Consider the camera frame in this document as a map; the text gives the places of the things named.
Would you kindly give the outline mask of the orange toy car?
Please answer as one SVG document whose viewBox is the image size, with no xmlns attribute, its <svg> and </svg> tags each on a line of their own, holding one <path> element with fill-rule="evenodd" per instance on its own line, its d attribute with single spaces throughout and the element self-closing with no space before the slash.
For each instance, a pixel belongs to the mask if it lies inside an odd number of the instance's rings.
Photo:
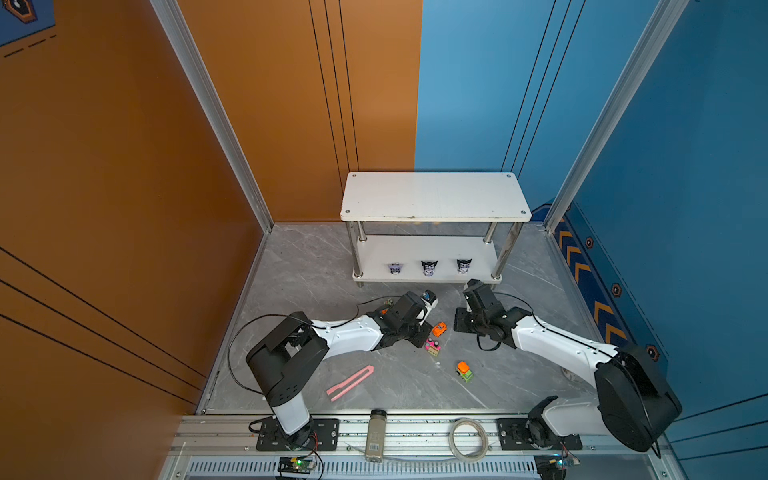
<svg viewBox="0 0 768 480">
<path fill-rule="evenodd" d="M 447 325 L 441 322 L 432 328 L 431 334 L 434 337 L 440 337 L 446 332 L 446 330 L 447 330 Z"/>
</svg>

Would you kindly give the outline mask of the pink green toy car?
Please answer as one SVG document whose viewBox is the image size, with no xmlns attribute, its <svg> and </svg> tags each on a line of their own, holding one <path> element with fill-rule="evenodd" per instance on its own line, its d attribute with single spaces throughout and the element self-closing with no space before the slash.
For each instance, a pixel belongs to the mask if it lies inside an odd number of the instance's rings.
<svg viewBox="0 0 768 480">
<path fill-rule="evenodd" d="M 432 338 L 428 338 L 426 343 L 425 343 L 425 345 L 424 345 L 424 347 L 425 347 L 425 350 L 430 355 L 432 355 L 433 357 L 438 357 L 439 356 L 441 347 L 440 347 L 438 341 L 436 341 L 436 340 L 434 340 Z"/>
</svg>

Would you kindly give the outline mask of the orange green toy truck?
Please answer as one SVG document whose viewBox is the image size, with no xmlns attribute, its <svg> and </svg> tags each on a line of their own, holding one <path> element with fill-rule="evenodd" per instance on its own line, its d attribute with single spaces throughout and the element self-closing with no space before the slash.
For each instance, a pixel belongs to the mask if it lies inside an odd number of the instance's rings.
<svg viewBox="0 0 768 480">
<path fill-rule="evenodd" d="M 473 371 L 465 361 L 460 361 L 457 364 L 456 371 L 465 383 L 468 383 L 473 379 Z"/>
</svg>

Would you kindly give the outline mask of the black purple robot toy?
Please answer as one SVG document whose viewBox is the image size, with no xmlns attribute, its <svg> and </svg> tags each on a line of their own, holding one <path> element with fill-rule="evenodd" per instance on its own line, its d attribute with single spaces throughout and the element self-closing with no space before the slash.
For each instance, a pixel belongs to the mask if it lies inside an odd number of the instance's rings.
<svg viewBox="0 0 768 480">
<path fill-rule="evenodd" d="M 457 259 L 457 272 L 459 274 L 467 274 L 472 265 L 472 259 Z"/>
</svg>

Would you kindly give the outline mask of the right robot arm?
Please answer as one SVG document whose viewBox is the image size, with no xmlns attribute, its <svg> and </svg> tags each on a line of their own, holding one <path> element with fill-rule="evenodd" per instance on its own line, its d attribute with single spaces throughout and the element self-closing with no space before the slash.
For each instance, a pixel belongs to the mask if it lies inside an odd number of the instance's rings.
<svg viewBox="0 0 768 480">
<path fill-rule="evenodd" d="M 569 436 L 595 435 L 646 452 L 682 414 L 680 400 L 644 348 L 589 340 L 541 320 L 528 306 L 505 308 L 478 279 L 467 283 L 463 295 L 466 305 L 456 311 L 455 331 L 549 360 L 596 392 L 593 399 L 552 395 L 540 401 L 526 421 L 535 447 L 550 449 Z"/>
</svg>

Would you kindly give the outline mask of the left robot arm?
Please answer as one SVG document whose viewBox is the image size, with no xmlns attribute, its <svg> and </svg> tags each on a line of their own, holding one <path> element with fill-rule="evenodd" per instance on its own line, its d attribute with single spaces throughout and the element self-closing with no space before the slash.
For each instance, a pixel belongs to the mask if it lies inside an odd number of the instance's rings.
<svg viewBox="0 0 768 480">
<path fill-rule="evenodd" d="M 294 436 L 308 430 L 311 415 L 303 389 L 323 361 L 389 348 L 400 341 L 421 348 L 432 330 L 427 318 L 437 304 L 437 295 L 430 290 L 420 295 L 408 291 L 394 304 L 351 320 L 312 321 L 301 311 L 287 315 L 246 355 L 282 433 Z"/>
</svg>

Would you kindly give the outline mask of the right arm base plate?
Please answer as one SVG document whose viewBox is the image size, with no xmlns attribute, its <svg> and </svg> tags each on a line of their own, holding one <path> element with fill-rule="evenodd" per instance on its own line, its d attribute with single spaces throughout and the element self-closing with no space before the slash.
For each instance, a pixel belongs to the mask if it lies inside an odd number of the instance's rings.
<svg viewBox="0 0 768 480">
<path fill-rule="evenodd" d="M 581 450 L 578 435 L 557 436 L 542 421 L 528 418 L 499 418 L 496 420 L 498 437 L 504 451 L 511 450 Z"/>
</svg>

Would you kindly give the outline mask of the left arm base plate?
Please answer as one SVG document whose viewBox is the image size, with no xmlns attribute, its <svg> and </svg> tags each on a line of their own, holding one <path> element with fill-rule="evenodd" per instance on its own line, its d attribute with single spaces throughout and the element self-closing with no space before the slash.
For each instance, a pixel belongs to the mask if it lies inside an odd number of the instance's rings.
<svg viewBox="0 0 768 480">
<path fill-rule="evenodd" d="M 339 420 L 313 419 L 296 433 L 286 434 L 275 418 L 261 422 L 257 434 L 257 451 L 289 450 L 335 451 L 339 439 Z"/>
</svg>

